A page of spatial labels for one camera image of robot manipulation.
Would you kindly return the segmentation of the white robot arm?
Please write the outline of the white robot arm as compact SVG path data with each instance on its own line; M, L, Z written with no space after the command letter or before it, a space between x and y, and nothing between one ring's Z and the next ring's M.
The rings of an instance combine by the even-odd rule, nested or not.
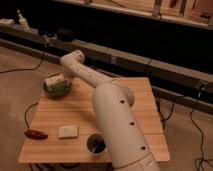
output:
M133 92L116 79L84 65L85 56L75 50L60 59L71 77L94 88L93 110L114 171L160 171L145 136L133 114Z

